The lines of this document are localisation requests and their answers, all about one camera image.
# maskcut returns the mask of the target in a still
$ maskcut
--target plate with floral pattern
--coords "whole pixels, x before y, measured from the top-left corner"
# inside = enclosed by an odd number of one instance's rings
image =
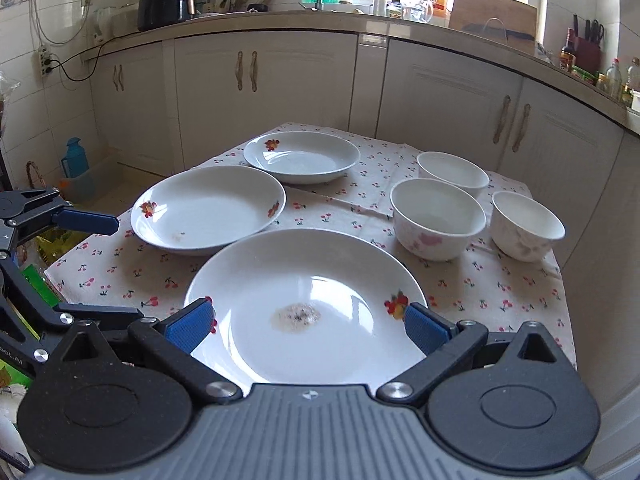
[[[180,254],[213,254],[262,231],[285,205],[282,184],[245,166],[194,168],[147,189],[131,210],[146,243]]]
[[[424,358],[404,310],[425,303],[391,254],[322,229],[273,230],[221,250],[184,304],[210,298],[215,333],[192,355],[238,384],[368,384],[371,391]]]
[[[360,150],[321,132],[271,132],[244,147],[244,159],[285,184],[330,182],[355,166]]]

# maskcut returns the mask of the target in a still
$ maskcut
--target power strip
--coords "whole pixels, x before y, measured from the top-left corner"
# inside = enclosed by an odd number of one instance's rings
[[[38,49],[38,58],[40,59],[40,72],[43,76],[49,75],[51,72],[51,53],[45,45]]]

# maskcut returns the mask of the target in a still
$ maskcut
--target cherry print tablecloth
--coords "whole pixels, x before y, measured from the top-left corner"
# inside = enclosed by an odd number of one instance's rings
[[[501,253],[485,230],[453,261],[435,263],[417,258],[394,237],[389,192],[396,182],[417,176],[418,150],[406,144],[293,123],[271,130],[274,140],[284,130],[343,137],[359,147],[361,160],[334,182],[287,186],[286,208],[270,229],[315,227],[356,235],[400,260],[420,284],[429,306],[447,319],[475,319],[489,330],[500,332],[516,331],[526,320],[541,321],[575,364],[564,287],[552,253],[539,263],[518,262]],[[212,158],[203,166],[244,165],[243,147]],[[495,190],[530,196],[524,184],[496,173],[489,173],[489,177],[489,187],[478,199],[488,219]],[[88,237],[46,273],[71,303],[135,306],[163,319],[182,307],[191,280],[207,258],[177,256],[143,243],[133,234],[129,217],[129,211],[120,216],[116,234]]]

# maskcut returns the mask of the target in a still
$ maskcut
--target cutting board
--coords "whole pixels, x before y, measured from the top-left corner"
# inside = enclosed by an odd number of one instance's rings
[[[475,34],[526,52],[536,49],[538,10],[516,0],[453,0],[449,28]]]

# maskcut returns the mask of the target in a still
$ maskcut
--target ceramic bowl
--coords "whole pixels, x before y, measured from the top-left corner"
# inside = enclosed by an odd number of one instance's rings
[[[426,260],[451,260],[486,224],[482,206],[453,184],[411,178],[391,190],[396,238]]]
[[[474,163],[441,152],[418,155],[418,176],[448,182],[476,198],[489,185],[489,176]]]
[[[489,231],[505,254],[521,262],[537,262],[564,238],[564,225],[549,209],[519,193],[494,193]]]
[[[404,308],[424,295],[391,254],[322,229],[273,230],[221,250],[184,304],[209,296],[216,333],[192,355],[238,384],[368,384],[424,359]]]
[[[213,254],[274,222],[282,184],[244,166],[194,168],[147,189],[131,210],[135,234],[180,254]]]
[[[360,150],[331,134],[272,132],[251,140],[244,159],[286,184],[320,184],[343,176],[360,160]]]

